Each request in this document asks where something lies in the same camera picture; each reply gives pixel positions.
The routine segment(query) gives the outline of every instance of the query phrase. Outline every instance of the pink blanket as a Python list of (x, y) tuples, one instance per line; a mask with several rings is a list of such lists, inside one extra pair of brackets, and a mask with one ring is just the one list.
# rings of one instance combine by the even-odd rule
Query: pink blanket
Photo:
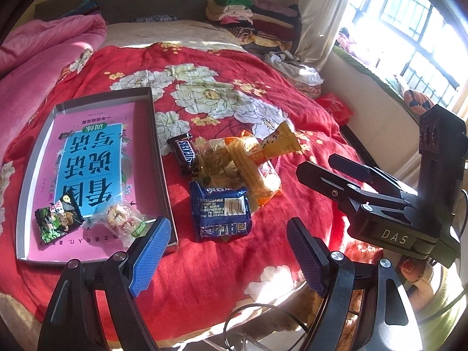
[(20, 133), (57, 83), (62, 69), (84, 50), (97, 50), (106, 38), (97, 14), (43, 22), (13, 30), (0, 46), (0, 166)]

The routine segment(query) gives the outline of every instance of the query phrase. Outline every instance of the green snack bag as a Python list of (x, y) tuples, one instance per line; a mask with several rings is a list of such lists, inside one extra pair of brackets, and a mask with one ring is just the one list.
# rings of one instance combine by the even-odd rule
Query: green snack bag
[(55, 204), (37, 209), (34, 214), (45, 244), (74, 231), (85, 221), (72, 189), (62, 195)]

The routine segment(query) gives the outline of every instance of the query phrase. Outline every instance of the das logo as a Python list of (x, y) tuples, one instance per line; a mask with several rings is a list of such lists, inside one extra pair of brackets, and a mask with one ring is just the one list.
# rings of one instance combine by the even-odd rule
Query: das logo
[(391, 232), (389, 229), (386, 229), (381, 235), (382, 239), (387, 239), (387, 242), (394, 241), (395, 243), (404, 244), (408, 239), (407, 235), (399, 236), (398, 232)]

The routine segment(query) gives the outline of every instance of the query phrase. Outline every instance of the barcode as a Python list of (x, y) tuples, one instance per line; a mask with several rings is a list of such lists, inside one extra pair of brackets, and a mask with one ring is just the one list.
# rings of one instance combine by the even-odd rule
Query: barcode
[(224, 215), (245, 215), (245, 202), (242, 198), (225, 198)]

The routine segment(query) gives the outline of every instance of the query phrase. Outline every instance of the blue gripper pad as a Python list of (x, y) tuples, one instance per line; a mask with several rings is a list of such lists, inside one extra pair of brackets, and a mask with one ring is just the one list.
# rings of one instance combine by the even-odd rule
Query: blue gripper pad
[(288, 221), (286, 234), (309, 288), (324, 297), (331, 286), (327, 246), (314, 238), (299, 218)]
[(148, 289), (149, 282), (171, 238), (169, 219), (161, 218), (159, 223), (158, 221), (159, 219), (153, 223), (153, 226), (159, 225), (158, 228), (151, 234), (148, 243), (133, 265), (132, 281), (128, 290), (134, 297), (138, 297), (140, 292)]

